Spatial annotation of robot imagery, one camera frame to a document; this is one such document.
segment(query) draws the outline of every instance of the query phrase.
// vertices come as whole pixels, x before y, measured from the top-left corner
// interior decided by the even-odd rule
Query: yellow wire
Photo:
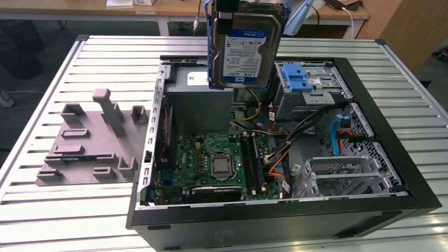
[[[252,120],[255,117],[259,116],[260,111],[261,111],[261,102],[260,102],[260,99],[259,99],[257,95],[255,94],[255,92],[252,90],[247,89],[247,91],[249,91],[249,93],[253,95],[255,99],[257,100],[259,109],[257,109],[257,112],[255,113],[255,115],[252,115],[248,118],[231,119],[231,121],[233,121],[233,122],[245,122],[245,121]]]

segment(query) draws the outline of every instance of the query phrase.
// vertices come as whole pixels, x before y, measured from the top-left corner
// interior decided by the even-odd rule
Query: hard drive
[[[223,12],[212,4],[208,28],[209,87],[264,89],[285,25],[283,4],[240,3],[231,30],[216,32]]]

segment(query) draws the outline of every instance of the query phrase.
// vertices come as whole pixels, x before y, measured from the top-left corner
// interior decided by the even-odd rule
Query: ram slot
[[[257,141],[255,136],[243,135],[240,137],[240,142],[247,192],[251,195],[256,195],[259,192],[264,191],[263,165]]]

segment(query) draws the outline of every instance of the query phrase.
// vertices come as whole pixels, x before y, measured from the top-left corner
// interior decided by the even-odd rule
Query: slatted metal table
[[[12,153],[0,169],[3,251],[151,251],[124,228],[131,183],[37,187],[65,102],[100,110],[92,91],[108,88],[123,110],[151,107],[160,55],[204,55],[205,38],[89,36],[75,42]],[[372,40],[283,39],[279,56],[344,57],[381,108],[441,204],[356,239],[209,251],[447,251],[448,116],[387,46]]]

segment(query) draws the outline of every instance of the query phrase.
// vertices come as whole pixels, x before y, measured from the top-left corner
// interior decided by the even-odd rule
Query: workbench
[[[108,88],[121,110],[151,110],[160,55],[205,55],[205,38],[79,36],[0,169],[3,251],[151,251],[124,228],[131,183],[39,187],[64,103],[100,110]],[[285,57],[344,57],[409,152],[443,207],[363,238],[216,248],[209,251],[445,251],[448,248],[448,115],[388,46],[372,40],[283,39]]]
[[[151,6],[135,5],[131,9],[107,9],[105,2],[107,0],[1,0],[0,19],[153,21],[159,24],[160,35],[169,36],[168,22],[193,22],[197,15],[199,0],[156,0]],[[344,38],[352,37],[351,17],[345,11],[325,5],[319,9],[319,14],[320,25],[347,26]],[[371,15],[360,8],[352,12],[352,16],[356,36]],[[204,8],[200,11],[200,21],[205,21]],[[316,23],[316,15],[304,21],[304,24]]]

